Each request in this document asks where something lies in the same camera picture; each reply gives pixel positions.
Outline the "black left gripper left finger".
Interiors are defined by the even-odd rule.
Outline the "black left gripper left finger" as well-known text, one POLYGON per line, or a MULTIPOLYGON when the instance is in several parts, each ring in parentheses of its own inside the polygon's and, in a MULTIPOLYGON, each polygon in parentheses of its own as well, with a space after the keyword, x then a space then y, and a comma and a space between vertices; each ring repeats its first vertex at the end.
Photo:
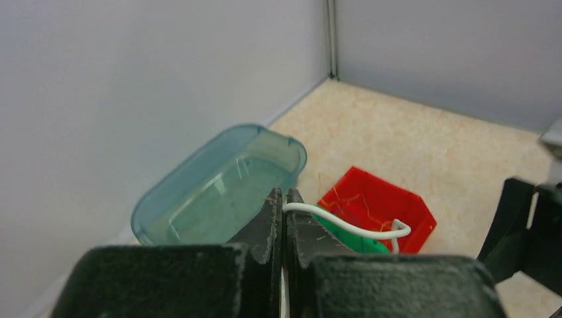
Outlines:
POLYGON ((282 192, 222 244, 98 246, 77 262, 53 317, 279 317, 282 192))

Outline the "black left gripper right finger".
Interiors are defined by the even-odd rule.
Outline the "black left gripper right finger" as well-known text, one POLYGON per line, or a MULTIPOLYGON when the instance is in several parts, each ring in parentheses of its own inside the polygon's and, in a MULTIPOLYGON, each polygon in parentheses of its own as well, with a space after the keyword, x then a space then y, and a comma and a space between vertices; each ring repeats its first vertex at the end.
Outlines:
POLYGON ((458 255, 359 254, 311 213, 285 215, 289 317, 505 317, 484 266, 458 255))

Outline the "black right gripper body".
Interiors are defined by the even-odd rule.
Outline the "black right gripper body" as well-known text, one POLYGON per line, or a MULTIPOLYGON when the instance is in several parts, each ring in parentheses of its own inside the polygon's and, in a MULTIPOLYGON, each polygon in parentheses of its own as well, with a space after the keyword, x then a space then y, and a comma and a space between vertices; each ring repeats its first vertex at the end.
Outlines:
POLYGON ((495 284, 521 272, 561 295, 561 183, 505 180, 477 259, 495 284))

